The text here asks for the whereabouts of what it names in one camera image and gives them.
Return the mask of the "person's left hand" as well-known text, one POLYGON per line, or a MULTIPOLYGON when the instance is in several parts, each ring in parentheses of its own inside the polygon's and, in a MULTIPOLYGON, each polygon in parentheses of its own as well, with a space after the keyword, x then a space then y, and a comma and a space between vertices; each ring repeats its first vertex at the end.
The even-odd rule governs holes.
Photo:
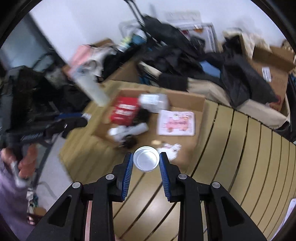
MULTIPOLYGON (((36 160, 38 155, 38 149, 36 144, 32 144, 28 147, 27 155, 18 164, 18 176, 22 179, 31 178, 35 171, 36 160)), ((1 150, 1 160, 5 166, 9 169, 11 164, 16 162, 16 157, 9 148, 1 150)))

